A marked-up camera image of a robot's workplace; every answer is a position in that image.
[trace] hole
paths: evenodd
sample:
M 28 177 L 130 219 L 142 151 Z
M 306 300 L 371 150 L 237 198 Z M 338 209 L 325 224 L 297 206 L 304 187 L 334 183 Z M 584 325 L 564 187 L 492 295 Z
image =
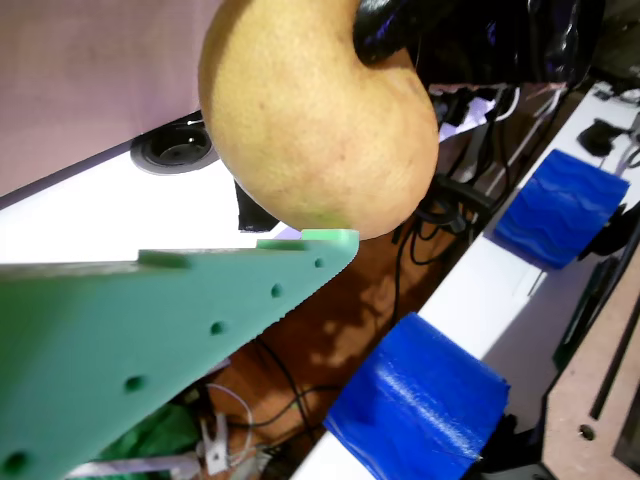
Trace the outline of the hole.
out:
M 220 335 L 221 333 L 224 333 L 225 327 L 224 327 L 224 323 L 222 322 L 216 322 L 213 325 L 211 325 L 211 335 Z
M 2 464 L 2 472 L 10 476 L 20 475 L 28 466 L 29 456 L 25 452 L 15 452 Z
M 580 425 L 578 431 L 580 432 L 582 438 L 590 442 L 596 438 L 596 432 L 594 432 L 593 428 L 591 428 L 589 425 Z
M 126 382 L 124 382 L 124 390 L 127 393 L 138 392 L 142 390 L 146 380 L 142 376 L 131 377 L 128 378 Z
M 276 283 L 272 288 L 271 288 L 271 296 L 273 298 L 278 298 L 281 297 L 283 293 L 282 290 L 282 285 L 280 285 L 279 283 Z

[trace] yellow pear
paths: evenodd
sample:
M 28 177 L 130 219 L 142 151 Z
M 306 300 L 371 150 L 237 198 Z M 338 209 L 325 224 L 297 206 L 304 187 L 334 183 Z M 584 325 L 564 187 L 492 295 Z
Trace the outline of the yellow pear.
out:
M 361 239 L 407 219 L 438 156 L 433 107 L 406 51 L 373 68 L 358 0 L 225 0 L 199 71 L 205 123 L 242 188 L 297 228 Z

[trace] wooden board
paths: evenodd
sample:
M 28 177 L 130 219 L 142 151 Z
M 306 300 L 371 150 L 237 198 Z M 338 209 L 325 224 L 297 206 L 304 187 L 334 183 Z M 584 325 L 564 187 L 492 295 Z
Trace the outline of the wooden board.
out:
M 636 328 L 598 420 L 589 413 L 640 292 L 640 249 L 582 345 L 549 394 L 543 462 L 559 480 L 637 480 L 613 456 L 638 389 L 640 329 Z M 582 425 L 595 433 L 592 441 Z

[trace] pink wall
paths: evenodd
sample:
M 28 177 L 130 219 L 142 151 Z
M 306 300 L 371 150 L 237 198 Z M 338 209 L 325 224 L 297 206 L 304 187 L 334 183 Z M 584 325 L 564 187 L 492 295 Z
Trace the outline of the pink wall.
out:
M 0 196 L 198 109 L 222 0 L 3 0 Z

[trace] green cloth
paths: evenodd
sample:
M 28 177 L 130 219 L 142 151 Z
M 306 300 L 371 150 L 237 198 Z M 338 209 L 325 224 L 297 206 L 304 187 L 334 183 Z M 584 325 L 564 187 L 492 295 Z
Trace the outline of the green cloth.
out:
M 96 461 L 123 460 L 127 458 L 160 457 L 176 455 L 193 450 L 200 440 L 200 432 L 189 410 L 185 407 L 167 404 L 102 451 Z M 169 472 L 152 474 L 136 473 L 111 475 L 108 480 L 150 480 L 170 479 Z

